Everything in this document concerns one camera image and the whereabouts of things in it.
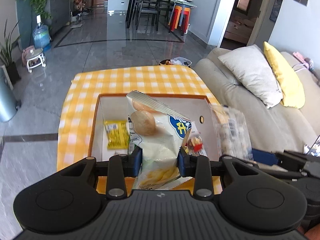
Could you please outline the clear red pastry packet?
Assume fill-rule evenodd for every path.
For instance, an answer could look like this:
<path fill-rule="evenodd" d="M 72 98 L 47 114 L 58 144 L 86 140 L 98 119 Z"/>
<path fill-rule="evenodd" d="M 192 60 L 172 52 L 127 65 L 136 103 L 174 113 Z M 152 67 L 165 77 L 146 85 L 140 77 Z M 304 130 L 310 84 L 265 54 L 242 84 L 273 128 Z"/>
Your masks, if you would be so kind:
<path fill-rule="evenodd" d="M 207 156 L 204 149 L 203 140 L 198 131 L 191 131 L 189 138 L 187 140 L 186 147 L 188 149 L 187 153 L 193 156 L 204 155 Z"/>

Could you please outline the yellow barcode snack packet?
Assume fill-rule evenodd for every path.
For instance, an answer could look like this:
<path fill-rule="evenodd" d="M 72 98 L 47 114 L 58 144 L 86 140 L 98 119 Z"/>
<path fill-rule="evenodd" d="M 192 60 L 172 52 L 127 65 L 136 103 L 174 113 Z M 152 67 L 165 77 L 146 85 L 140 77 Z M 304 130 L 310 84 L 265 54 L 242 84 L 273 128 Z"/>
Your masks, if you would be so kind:
<path fill-rule="evenodd" d="M 107 120 L 104 126 L 108 139 L 108 150 L 128 149 L 130 137 L 125 120 Z"/>

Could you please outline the white gluten snack packet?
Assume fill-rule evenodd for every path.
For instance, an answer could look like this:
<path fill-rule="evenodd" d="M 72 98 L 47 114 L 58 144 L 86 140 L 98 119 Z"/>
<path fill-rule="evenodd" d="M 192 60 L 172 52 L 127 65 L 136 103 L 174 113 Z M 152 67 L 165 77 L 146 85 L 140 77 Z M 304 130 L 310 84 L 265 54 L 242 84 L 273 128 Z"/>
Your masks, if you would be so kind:
<path fill-rule="evenodd" d="M 253 160 L 252 146 L 245 116 L 239 110 L 210 105 L 218 138 L 219 156 Z"/>

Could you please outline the white potato chip bag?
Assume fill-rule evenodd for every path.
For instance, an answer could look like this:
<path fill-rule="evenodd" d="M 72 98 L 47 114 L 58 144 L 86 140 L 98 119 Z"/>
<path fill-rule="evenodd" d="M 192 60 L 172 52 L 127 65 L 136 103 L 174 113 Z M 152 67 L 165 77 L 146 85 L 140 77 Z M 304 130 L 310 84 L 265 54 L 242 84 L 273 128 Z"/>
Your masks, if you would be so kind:
<path fill-rule="evenodd" d="M 143 152 L 133 188 L 155 190 L 180 179 L 177 157 L 192 122 L 164 103 L 139 91 L 126 96 L 130 141 Z"/>

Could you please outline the orange cardboard storage box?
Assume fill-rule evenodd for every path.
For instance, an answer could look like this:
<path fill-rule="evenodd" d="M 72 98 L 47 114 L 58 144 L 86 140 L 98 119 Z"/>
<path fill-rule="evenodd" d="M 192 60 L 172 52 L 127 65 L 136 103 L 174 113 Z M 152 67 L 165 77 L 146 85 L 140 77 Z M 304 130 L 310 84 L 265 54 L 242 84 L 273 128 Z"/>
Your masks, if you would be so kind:
<path fill-rule="evenodd" d="M 204 155 L 220 157 L 216 118 L 206 96 L 101 94 L 95 106 L 89 156 L 108 161 L 131 153 L 129 144 L 143 149 L 147 164 L 174 163 L 180 148 L 199 135 Z"/>

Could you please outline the beige sofa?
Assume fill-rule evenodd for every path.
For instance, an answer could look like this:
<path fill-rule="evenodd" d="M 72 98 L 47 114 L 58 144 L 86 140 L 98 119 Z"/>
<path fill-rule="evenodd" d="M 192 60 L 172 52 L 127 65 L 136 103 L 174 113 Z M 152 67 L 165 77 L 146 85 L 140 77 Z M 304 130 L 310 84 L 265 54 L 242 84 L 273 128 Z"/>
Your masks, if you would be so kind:
<path fill-rule="evenodd" d="M 215 48 L 193 69 L 219 103 L 241 111 L 246 119 L 253 148 L 267 152 L 303 152 L 319 136 L 319 86 L 317 78 L 287 52 L 282 52 L 304 86 L 301 109 L 278 104 L 266 108 L 218 59 L 227 49 Z"/>

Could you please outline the yellow cushion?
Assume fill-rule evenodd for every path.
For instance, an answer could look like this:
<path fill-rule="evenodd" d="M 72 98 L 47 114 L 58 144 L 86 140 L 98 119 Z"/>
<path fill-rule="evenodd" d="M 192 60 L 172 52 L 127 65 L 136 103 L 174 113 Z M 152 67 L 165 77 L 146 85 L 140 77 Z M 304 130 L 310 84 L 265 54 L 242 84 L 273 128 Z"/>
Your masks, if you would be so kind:
<path fill-rule="evenodd" d="M 280 84 L 283 93 L 281 104 L 285 107 L 302 108 L 305 105 L 305 93 L 296 72 L 283 55 L 266 41 L 264 42 L 264 55 Z"/>

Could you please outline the floor basket with bags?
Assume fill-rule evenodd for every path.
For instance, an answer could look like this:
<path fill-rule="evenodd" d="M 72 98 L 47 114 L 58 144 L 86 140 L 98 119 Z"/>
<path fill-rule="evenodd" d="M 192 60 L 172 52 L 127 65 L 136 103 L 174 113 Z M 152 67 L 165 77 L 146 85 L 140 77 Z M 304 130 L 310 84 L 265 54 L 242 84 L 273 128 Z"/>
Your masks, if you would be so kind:
<path fill-rule="evenodd" d="M 192 62 L 184 57 L 175 57 L 172 59 L 162 60 L 159 65 L 180 65 L 190 67 Z"/>

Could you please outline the small white rolling stool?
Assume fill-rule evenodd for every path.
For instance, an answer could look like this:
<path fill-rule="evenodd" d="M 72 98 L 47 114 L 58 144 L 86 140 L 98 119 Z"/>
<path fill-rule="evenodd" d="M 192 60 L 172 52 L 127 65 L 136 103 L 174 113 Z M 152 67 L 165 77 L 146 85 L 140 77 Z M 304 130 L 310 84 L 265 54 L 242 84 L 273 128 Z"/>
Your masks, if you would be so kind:
<path fill-rule="evenodd" d="M 25 57 L 26 67 L 29 73 L 33 72 L 33 69 L 36 67 L 46 67 L 46 57 L 44 55 L 43 49 L 31 49 Z"/>

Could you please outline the orange red stacked stools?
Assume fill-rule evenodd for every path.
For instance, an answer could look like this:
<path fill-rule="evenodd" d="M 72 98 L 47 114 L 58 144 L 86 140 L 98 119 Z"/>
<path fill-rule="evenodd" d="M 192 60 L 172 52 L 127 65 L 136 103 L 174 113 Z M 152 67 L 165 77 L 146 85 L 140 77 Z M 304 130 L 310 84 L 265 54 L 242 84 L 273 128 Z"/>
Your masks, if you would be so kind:
<path fill-rule="evenodd" d="M 169 31 L 173 32 L 175 29 L 180 28 L 182 36 L 188 32 L 189 18 L 191 8 L 186 5 L 174 5 L 170 20 Z"/>

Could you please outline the blue water jug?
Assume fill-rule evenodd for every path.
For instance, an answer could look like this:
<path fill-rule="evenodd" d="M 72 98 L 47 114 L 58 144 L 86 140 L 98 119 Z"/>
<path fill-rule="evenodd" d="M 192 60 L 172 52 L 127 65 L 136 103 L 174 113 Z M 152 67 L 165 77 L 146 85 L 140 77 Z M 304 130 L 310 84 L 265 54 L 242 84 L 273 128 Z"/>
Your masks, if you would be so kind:
<path fill-rule="evenodd" d="M 36 16 L 37 26 L 33 31 L 33 41 L 34 47 L 36 49 L 43 49 L 43 51 L 47 51 L 51 48 L 50 42 L 51 37 L 49 34 L 49 28 L 47 25 L 42 23 L 41 15 Z"/>

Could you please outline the potted green plant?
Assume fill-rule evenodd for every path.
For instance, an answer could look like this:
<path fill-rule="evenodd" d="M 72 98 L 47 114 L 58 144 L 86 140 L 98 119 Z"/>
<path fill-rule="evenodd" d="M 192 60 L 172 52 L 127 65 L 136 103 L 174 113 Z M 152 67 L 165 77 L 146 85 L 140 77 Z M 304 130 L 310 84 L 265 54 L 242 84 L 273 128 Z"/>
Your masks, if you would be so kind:
<path fill-rule="evenodd" d="M 5 65 L 5 68 L 7 70 L 7 73 L 12 85 L 14 85 L 17 81 L 21 79 L 21 77 L 18 73 L 16 63 L 12 57 L 12 50 L 14 47 L 18 46 L 18 41 L 20 39 L 20 36 L 12 40 L 12 34 L 16 29 L 16 27 L 18 26 L 18 22 L 15 24 L 13 29 L 9 31 L 8 34 L 7 34 L 7 24 L 8 24 L 8 20 L 5 21 L 5 25 L 4 25 L 4 33 L 3 33 L 4 42 L 1 43 L 1 61 Z"/>

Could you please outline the dark dining table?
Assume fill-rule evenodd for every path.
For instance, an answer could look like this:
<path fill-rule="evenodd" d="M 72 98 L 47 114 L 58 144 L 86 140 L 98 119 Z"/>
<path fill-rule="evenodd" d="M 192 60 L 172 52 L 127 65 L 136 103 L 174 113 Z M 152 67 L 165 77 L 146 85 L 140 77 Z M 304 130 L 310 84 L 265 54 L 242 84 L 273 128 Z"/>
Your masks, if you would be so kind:
<path fill-rule="evenodd" d="M 146 14 L 151 19 L 151 24 L 159 26 L 161 12 L 165 12 L 165 19 L 168 22 L 169 30 L 173 31 L 177 27 L 186 27 L 190 10 L 196 8 L 191 0 L 129 0 L 126 13 L 126 27 L 129 28 L 132 23 L 139 26 L 140 18 Z"/>

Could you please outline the grey sideboard cabinet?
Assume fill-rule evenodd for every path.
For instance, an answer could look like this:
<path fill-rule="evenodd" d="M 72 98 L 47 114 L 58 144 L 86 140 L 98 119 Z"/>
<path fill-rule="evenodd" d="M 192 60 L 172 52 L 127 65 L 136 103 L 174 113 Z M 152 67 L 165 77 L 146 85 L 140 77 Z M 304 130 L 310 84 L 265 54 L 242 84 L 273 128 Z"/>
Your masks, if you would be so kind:
<path fill-rule="evenodd" d="M 47 0 L 45 12 L 50 14 L 50 18 L 45 20 L 45 24 L 51 36 L 70 21 L 70 3 L 70 0 Z"/>

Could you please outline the black dining chair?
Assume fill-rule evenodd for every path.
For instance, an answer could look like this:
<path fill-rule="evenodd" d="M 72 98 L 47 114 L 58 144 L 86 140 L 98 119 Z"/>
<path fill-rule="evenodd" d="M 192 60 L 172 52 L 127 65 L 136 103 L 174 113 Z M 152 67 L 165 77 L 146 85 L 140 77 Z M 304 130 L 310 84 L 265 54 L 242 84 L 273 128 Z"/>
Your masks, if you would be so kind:
<path fill-rule="evenodd" d="M 137 5 L 136 30 L 138 30 L 142 14 L 152 15 L 151 25 L 156 25 L 156 31 L 159 27 L 161 0 L 141 0 Z"/>

